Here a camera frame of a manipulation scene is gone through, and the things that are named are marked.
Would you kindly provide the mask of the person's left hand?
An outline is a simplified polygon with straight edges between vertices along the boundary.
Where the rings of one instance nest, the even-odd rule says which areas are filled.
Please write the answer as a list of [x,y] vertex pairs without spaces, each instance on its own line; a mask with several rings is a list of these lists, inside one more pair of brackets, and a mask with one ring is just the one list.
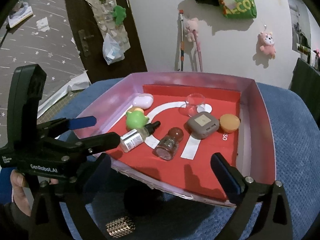
[[31,208],[23,190],[24,187],[27,187],[27,182],[23,174],[13,170],[10,175],[10,181],[12,185],[12,197],[15,204],[20,211],[22,211],[26,216],[30,217]]

